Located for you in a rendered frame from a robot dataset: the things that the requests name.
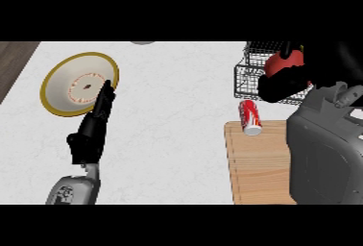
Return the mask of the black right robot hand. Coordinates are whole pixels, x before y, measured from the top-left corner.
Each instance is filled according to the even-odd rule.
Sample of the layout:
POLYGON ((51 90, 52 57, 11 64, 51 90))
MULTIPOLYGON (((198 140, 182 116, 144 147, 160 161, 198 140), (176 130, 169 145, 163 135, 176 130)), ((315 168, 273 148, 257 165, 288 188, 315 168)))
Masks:
POLYGON ((337 82, 349 87, 363 86, 363 41, 285 41, 278 58, 287 61, 300 48, 304 48, 304 64, 282 67, 272 76, 259 79, 259 96, 269 103, 306 90, 309 83, 318 88, 337 82))

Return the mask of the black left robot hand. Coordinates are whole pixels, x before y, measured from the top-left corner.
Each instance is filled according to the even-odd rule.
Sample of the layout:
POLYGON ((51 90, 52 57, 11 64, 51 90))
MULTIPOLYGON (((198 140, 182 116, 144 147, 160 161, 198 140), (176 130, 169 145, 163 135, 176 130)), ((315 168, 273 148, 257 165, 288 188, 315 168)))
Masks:
POLYGON ((93 110, 86 114, 79 132, 67 137, 74 164, 99 163, 114 100, 116 89, 111 87, 111 81, 107 80, 96 97, 93 110))

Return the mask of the red bell pepper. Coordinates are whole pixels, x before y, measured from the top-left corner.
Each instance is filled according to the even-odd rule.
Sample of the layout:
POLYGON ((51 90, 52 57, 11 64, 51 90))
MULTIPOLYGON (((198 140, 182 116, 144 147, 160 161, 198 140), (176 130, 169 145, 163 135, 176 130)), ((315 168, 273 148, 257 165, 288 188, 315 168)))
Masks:
POLYGON ((276 52, 265 65, 266 74, 259 79, 259 87, 297 88, 303 90, 309 87, 309 79, 304 72, 304 53, 293 50, 287 59, 284 53, 276 52))

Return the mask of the wooden cutting board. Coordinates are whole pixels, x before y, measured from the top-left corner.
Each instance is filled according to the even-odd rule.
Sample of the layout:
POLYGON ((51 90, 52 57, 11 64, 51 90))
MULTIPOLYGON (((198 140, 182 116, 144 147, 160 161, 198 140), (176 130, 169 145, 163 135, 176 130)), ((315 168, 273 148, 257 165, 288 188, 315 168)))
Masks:
POLYGON ((237 205, 294 205, 290 195, 290 150, 284 120, 263 122, 248 136, 241 124, 225 125, 234 201, 237 205))

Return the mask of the white plate with gold rim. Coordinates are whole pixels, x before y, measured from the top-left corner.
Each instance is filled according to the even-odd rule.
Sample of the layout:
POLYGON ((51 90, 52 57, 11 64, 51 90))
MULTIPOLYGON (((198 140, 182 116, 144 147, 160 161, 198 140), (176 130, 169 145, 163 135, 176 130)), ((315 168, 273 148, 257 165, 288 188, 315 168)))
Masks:
POLYGON ((105 81, 119 86, 120 68, 104 53, 86 52, 65 59, 49 72, 40 88, 46 110, 62 117, 83 115, 93 109, 105 81))

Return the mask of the red soda can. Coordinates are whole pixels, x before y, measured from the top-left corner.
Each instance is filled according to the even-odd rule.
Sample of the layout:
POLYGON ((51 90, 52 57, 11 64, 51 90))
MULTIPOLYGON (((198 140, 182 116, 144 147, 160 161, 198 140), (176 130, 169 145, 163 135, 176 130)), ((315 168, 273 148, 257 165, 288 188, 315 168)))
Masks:
POLYGON ((247 135, 259 135, 263 132, 263 125, 254 101, 242 100, 238 109, 244 133, 247 135))

